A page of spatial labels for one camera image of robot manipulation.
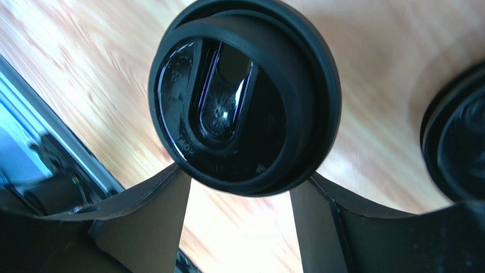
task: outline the black round container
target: black round container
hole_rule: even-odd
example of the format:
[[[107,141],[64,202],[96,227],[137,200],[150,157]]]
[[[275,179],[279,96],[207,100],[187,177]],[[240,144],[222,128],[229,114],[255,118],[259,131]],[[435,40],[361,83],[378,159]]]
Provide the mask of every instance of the black round container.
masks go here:
[[[272,0],[201,0],[182,11],[155,56],[149,101],[181,168],[247,196],[307,179],[333,144],[341,107],[323,38]]]
[[[458,76],[423,119],[426,166],[453,201],[485,199],[485,63]]]

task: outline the wooden table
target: wooden table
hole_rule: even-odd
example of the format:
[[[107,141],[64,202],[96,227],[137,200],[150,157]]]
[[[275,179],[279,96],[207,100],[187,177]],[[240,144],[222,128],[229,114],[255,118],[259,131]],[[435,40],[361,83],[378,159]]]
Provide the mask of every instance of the wooden table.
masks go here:
[[[125,187],[171,159],[147,106],[160,39],[192,0],[0,0],[0,53]],[[319,172],[414,213],[449,204],[419,148],[423,113],[485,57],[485,2],[287,1],[332,50],[343,112]],[[289,194],[243,198],[192,184],[180,247],[204,272],[302,272]]]

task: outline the black lid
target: black lid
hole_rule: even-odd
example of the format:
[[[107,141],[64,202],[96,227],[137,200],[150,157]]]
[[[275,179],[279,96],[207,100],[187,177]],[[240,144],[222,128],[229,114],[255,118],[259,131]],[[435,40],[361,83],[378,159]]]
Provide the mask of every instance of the black lid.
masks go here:
[[[428,171],[454,201],[485,199],[485,63],[449,83],[421,126]]]
[[[315,28],[275,1],[197,1],[154,59],[149,99],[174,160],[201,183],[270,195],[308,178],[340,117],[335,64]]]

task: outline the wooden surface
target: wooden surface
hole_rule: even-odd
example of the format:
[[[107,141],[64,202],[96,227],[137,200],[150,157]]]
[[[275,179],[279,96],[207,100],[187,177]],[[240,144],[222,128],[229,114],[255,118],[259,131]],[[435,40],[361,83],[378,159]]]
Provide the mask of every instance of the wooden surface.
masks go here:
[[[130,187],[171,159],[147,82],[169,23],[191,0],[0,0],[0,54]],[[393,208],[449,202],[419,149],[438,89],[485,57],[485,2],[293,0],[332,50],[339,134],[319,172]],[[192,183],[181,248],[204,272],[302,272],[289,194],[243,198]]]

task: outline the wood grain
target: wood grain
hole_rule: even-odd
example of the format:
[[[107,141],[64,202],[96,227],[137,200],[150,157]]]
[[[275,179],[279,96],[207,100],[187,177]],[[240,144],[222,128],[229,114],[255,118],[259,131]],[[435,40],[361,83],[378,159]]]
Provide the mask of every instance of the wood grain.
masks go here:
[[[0,0],[0,54],[126,187],[171,159],[151,124],[151,61],[192,0]],[[449,204],[419,149],[439,88],[484,59],[485,2],[287,1],[322,33],[343,112],[319,172],[382,204]],[[302,272],[289,194],[243,198],[193,183],[181,248],[204,272]]]

